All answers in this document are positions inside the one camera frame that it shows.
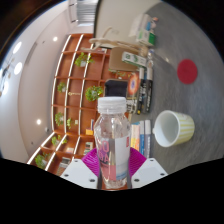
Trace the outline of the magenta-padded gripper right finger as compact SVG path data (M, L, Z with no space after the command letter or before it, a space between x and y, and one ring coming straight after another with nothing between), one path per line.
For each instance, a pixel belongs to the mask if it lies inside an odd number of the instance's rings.
M146 158L136 149L130 149L128 188L143 187L167 175L155 158Z

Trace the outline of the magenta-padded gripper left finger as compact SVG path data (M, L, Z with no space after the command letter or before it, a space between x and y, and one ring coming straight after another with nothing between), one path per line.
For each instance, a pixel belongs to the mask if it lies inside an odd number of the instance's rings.
M73 159L61 178L84 188L96 189L99 176L100 164L97 150L92 149L82 159Z

